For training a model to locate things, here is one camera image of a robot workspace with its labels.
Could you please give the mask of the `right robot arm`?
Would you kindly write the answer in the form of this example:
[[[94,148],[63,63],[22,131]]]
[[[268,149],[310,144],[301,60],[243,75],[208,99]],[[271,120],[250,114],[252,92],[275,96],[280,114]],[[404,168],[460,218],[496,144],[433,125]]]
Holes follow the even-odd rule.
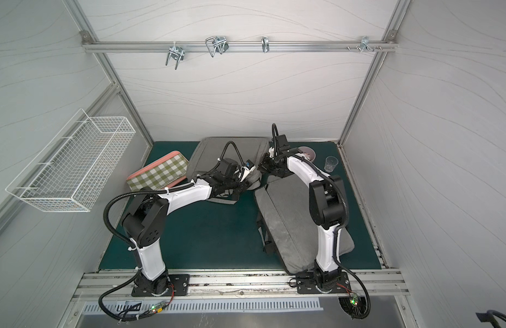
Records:
[[[285,135],[274,133],[272,142],[261,169],[274,179],[254,193],[265,246],[274,246],[287,273],[331,282],[344,271],[339,257],[354,248],[344,231],[350,214],[343,179],[320,170]]]

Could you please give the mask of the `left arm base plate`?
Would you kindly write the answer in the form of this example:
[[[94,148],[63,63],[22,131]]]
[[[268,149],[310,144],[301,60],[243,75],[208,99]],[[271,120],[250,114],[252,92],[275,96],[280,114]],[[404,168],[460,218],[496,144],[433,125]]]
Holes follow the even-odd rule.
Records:
[[[187,274],[159,276],[156,280],[149,280],[143,274],[136,275],[131,291],[132,297],[170,297],[186,296],[190,282]]]

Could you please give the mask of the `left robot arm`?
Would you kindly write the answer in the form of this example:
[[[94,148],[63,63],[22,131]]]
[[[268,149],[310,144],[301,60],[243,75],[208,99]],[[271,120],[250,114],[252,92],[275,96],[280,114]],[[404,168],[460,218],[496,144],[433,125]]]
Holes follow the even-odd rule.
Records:
[[[240,195],[252,185],[249,178],[256,170],[250,160],[238,163],[223,158],[218,160],[213,169],[199,174],[187,184],[157,191],[143,189],[134,193],[131,209],[123,219],[123,228],[129,239],[129,249],[137,257],[137,285],[160,295],[170,283],[160,247],[165,219],[169,214],[210,199],[238,201]]]

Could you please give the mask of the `grey zippered laptop bag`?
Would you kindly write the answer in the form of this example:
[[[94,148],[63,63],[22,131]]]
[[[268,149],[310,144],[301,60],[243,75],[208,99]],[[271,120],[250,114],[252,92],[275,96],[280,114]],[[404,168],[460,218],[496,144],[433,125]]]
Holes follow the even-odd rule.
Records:
[[[264,154],[269,150],[267,137],[207,137],[203,139],[189,159],[186,177],[188,180],[195,179],[214,168],[219,158],[233,159],[240,165],[235,148],[230,145],[224,155],[222,152],[228,142],[234,142],[239,150],[243,162],[250,160],[256,166],[252,173],[246,176],[247,191],[255,190],[261,186],[262,173],[258,169]]]

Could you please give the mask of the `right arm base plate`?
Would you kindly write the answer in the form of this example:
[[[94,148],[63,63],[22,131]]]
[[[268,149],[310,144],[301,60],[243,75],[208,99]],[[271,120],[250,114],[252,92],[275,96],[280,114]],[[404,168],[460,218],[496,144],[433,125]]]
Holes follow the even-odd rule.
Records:
[[[295,288],[299,295],[349,295],[352,293],[348,274],[342,271],[333,282],[320,287],[311,272],[299,273],[288,281],[291,288]]]

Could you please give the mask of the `grey laptop sleeve bag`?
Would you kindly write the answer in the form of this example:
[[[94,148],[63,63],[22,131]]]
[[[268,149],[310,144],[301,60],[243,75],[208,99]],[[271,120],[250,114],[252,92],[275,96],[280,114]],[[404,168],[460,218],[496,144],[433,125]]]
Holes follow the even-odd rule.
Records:
[[[319,249],[319,226],[310,216],[309,184],[295,174],[270,176],[254,196],[286,272],[312,269]]]

